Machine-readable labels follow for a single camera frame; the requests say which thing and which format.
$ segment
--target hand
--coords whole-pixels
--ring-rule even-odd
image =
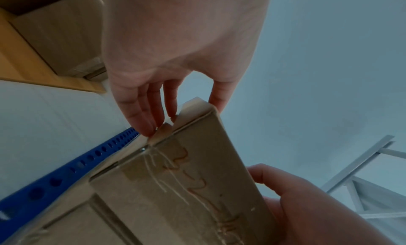
[[[177,111],[193,70],[214,84],[221,112],[253,55],[269,0],[107,0],[102,51],[111,90],[128,122],[150,136]]]
[[[388,245],[388,238],[310,182],[264,165],[248,167],[254,181],[274,190],[279,199],[264,197],[281,225],[280,242],[312,245]]]

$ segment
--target blue metal shelf rail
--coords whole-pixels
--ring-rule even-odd
[[[138,136],[129,128],[0,201],[0,243],[40,214],[71,185]]]

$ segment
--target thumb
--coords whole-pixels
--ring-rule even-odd
[[[216,106],[219,112],[222,112],[226,107],[228,101],[233,95],[236,89],[238,81],[234,82],[218,82],[214,81],[213,88],[211,90],[209,103]]]

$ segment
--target wooden shelf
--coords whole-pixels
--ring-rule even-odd
[[[57,76],[9,23],[14,17],[0,8],[0,80],[106,92],[101,83],[78,77]]]

